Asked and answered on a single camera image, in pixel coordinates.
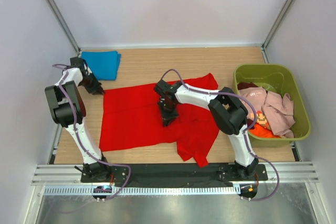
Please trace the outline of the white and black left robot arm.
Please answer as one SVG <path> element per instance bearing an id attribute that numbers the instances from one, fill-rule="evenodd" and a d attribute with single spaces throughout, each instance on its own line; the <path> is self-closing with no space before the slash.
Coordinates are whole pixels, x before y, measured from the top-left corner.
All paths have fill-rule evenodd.
<path id="1" fill-rule="evenodd" d="M 105 91 L 80 57 L 71 58 L 70 65 L 55 64 L 53 67 L 61 69 L 62 76 L 53 86 L 45 88 L 51 117 L 72 136 L 82 154 L 83 168 L 76 169 L 84 176 L 106 182 L 111 177 L 111 169 L 86 127 L 86 108 L 78 87 L 83 86 L 93 95 L 103 95 Z"/>

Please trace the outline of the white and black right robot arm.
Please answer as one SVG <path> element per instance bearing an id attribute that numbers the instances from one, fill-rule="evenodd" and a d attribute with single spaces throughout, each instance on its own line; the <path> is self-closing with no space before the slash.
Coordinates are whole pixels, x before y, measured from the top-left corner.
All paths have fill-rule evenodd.
<path id="1" fill-rule="evenodd" d="M 160 96 L 157 104 L 164 127 L 178 118 L 179 104 L 209 110 L 216 126 L 230 139 L 238 177 L 248 180 L 255 175 L 259 161 L 246 134 L 248 110 L 232 89 L 225 87 L 222 90 L 207 90 L 180 81 L 169 84 L 160 80 L 155 84 L 154 91 Z"/>

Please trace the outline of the red t-shirt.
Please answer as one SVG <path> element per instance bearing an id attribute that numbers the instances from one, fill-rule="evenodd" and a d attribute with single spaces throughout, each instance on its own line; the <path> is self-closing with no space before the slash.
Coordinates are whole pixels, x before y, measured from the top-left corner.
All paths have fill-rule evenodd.
<path id="1" fill-rule="evenodd" d="M 178 118 L 164 126 L 154 84 L 107 90 L 99 147 L 103 152 L 176 143 L 182 160 L 193 158 L 199 167 L 208 165 L 219 129 L 209 110 L 178 105 Z"/>

